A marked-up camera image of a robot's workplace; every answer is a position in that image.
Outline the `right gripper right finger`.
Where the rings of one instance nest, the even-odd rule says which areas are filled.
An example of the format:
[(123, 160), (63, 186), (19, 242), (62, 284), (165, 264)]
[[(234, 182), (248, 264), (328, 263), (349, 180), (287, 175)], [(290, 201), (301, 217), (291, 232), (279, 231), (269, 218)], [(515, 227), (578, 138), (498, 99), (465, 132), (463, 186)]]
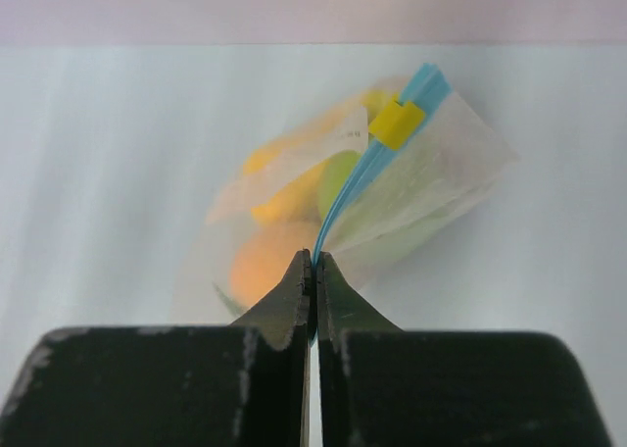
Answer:
[(607, 446), (577, 359), (542, 332), (403, 330), (315, 264), (327, 446)]

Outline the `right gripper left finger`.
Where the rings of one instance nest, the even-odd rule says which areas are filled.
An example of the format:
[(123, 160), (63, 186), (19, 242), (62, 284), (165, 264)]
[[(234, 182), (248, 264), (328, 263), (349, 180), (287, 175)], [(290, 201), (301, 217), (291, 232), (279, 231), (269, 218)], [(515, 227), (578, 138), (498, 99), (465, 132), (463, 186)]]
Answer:
[(305, 446), (311, 258), (228, 325), (44, 334), (1, 411), (5, 446)]

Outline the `clear zip top bag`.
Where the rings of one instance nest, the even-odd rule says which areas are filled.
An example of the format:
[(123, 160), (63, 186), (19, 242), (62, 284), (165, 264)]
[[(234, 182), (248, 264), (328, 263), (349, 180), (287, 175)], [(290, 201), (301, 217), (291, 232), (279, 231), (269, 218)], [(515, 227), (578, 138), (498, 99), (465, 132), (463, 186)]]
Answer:
[[(356, 289), (482, 202), (516, 158), (438, 66), (367, 89), (376, 86), (394, 95), (368, 122), (365, 152), (326, 218), (312, 222), (319, 225), (313, 248), (303, 249), (331, 254)], [(249, 309), (231, 295), (231, 263), (269, 224), (257, 223), (244, 203), (243, 164), (212, 200), (182, 268), (175, 303), (182, 316), (205, 319), (214, 303), (234, 316)]]

